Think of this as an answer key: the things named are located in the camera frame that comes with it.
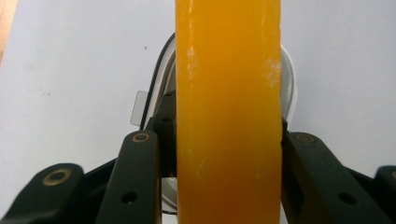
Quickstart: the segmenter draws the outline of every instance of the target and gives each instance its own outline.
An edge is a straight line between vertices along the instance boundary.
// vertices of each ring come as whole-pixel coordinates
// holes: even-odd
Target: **white background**
[[[396,2],[285,0],[282,10],[299,90],[290,129],[366,175],[395,165]],[[20,0],[0,68],[0,215],[38,171],[88,172],[117,156],[174,19],[173,0]]]

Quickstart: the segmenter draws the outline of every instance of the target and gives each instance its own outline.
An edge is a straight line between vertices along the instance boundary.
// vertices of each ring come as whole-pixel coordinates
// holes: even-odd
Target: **metal bolt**
[[[147,140],[149,140],[149,134],[148,133],[137,133],[132,137],[132,140],[137,143],[146,142]]]
[[[70,169],[58,169],[52,171],[44,177],[43,184],[49,187],[62,184],[70,177],[71,174],[72,171]]]
[[[304,133],[298,134],[297,139],[300,142],[304,142],[304,143],[314,143],[315,142],[315,139],[312,136],[310,136],[308,134],[304,134]]]

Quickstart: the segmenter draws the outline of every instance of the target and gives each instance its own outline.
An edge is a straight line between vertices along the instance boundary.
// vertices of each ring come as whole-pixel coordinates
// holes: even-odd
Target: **orange cylinder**
[[[279,223],[279,0],[176,0],[178,223]]]

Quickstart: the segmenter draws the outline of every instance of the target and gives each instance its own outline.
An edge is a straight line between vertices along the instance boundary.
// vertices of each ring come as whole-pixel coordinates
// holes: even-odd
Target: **orange tube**
[[[178,223],[279,223],[279,0],[176,0]]]

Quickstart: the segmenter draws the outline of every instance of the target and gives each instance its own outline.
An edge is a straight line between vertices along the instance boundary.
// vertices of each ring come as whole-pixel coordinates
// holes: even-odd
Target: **screw hole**
[[[350,205],[355,205],[357,203],[356,199],[352,195],[350,195],[348,193],[344,193],[344,192],[339,193],[338,194],[338,198],[340,198],[340,200],[343,203],[347,203],[347,204],[350,204]]]
[[[70,169],[58,169],[44,177],[43,184],[45,186],[56,186],[66,181],[72,174]]]
[[[137,133],[132,137],[132,140],[134,142],[146,142],[149,140],[149,134],[148,133]]]
[[[121,201],[125,204],[131,205],[137,199],[137,194],[133,191],[125,193],[121,197]]]

